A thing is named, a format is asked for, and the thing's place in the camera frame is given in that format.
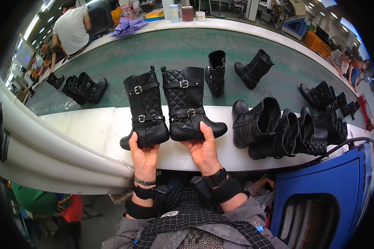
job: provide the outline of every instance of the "fan stand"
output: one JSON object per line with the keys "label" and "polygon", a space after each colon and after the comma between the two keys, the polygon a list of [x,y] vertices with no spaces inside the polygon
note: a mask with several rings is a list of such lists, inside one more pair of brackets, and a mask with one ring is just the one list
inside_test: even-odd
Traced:
{"label": "fan stand", "polygon": [[219,14],[212,14],[214,17],[217,17],[217,18],[226,18],[225,15],[220,14],[221,7],[222,7],[222,2],[221,2],[221,0],[219,0]]}

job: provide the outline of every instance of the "silver buckle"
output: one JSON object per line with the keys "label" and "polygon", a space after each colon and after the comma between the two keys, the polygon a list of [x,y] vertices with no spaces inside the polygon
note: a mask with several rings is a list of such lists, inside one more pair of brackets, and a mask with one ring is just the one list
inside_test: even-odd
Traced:
{"label": "silver buckle", "polygon": [[145,122],[145,115],[139,115],[139,116],[138,116],[138,121],[139,121],[140,123],[144,123],[144,122]]}
{"label": "silver buckle", "polygon": [[190,109],[187,111],[187,117],[194,117],[195,116],[195,110],[194,109]]}
{"label": "silver buckle", "polygon": [[188,87],[188,80],[180,81],[180,88],[187,88],[187,87]]}
{"label": "silver buckle", "polygon": [[134,92],[135,92],[136,94],[140,94],[140,93],[143,92],[143,89],[141,89],[141,86],[136,86],[136,87],[134,87]]}

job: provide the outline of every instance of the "purple fabric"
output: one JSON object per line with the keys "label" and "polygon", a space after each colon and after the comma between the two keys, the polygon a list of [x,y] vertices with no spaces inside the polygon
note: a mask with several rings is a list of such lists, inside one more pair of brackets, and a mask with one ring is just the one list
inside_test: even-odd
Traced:
{"label": "purple fabric", "polygon": [[111,33],[111,37],[122,37],[132,34],[148,23],[149,22],[144,21],[144,18],[130,21],[129,19],[121,17],[119,24],[115,27],[114,32]]}

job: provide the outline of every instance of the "plastic jar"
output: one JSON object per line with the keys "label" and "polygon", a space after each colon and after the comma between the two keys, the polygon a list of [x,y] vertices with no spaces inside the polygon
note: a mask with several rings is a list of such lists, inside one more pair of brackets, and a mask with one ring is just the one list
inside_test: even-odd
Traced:
{"label": "plastic jar", "polygon": [[191,22],[194,20],[194,10],[192,6],[181,7],[181,16],[183,22]]}
{"label": "plastic jar", "polygon": [[196,11],[195,12],[195,20],[198,21],[198,22],[205,22],[205,12]]}
{"label": "plastic jar", "polygon": [[170,20],[172,22],[178,22],[179,21],[179,5],[178,4],[169,5],[169,9],[170,9]]}

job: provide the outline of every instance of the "silver watch band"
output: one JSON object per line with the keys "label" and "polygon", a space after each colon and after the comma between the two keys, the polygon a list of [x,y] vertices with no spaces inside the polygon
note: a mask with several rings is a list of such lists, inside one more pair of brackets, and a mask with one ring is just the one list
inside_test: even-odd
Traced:
{"label": "silver watch band", "polygon": [[137,177],[134,177],[134,181],[138,184],[143,185],[143,186],[152,186],[152,185],[155,185],[155,182],[156,182],[156,181],[143,181],[143,180],[140,180]]}

